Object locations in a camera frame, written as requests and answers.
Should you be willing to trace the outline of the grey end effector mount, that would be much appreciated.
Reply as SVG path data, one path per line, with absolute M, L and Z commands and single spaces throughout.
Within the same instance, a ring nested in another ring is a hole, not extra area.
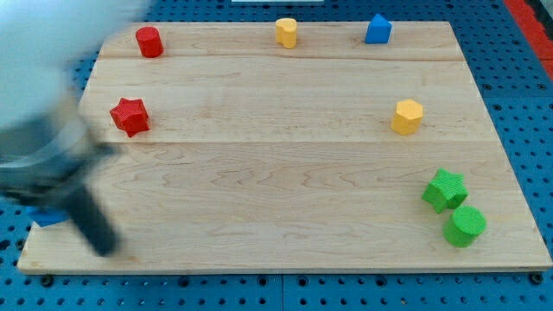
M 93 135 L 71 98 L 11 120 L 2 117 L 1 195 L 20 205 L 48 205 L 76 190 L 114 153 Z

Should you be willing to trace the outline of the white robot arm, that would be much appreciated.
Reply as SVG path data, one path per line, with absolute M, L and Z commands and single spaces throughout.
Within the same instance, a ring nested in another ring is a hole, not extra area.
M 1 195 L 64 212 L 100 256 L 118 235 L 88 192 L 88 173 L 112 155 L 79 114 L 70 65 L 143 19 L 149 2 L 1 3 Z

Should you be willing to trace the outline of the black pusher rod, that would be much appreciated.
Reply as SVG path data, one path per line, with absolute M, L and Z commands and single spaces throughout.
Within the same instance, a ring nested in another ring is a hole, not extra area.
M 84 185 L 75 188 L 64 199 L 64 207 L 99 256 L 109 256 L 117 249 L 118 235 L 115 228 Z

